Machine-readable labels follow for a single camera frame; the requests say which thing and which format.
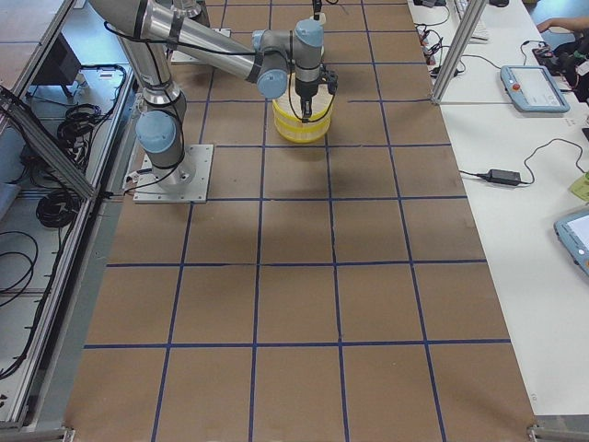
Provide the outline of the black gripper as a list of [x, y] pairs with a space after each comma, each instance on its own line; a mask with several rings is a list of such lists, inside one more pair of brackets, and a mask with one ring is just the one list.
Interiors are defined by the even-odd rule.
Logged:
[[338, 89], [338, 75], [324, 64], [312, 70], [304, 70], [296, 66], [294, 73], [295, 92], [301, 98], [301, 121], [309, 122], [313, 114], [312, 98], [318, 93], [318, 87], [326, 86], [328, 93], [335, 96]]

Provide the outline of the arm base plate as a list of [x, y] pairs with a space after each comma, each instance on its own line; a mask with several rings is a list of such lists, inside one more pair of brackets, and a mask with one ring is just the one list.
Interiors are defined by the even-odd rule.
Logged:
[[167, 172], [154, 169], [149, 156], [144, 154], [142, 167], [151, 171], [139, 176], [133, 201], [137, 204], [206, 203], [213, 156], [213, 145], [188, 145], [180, 165], [159, 180]]

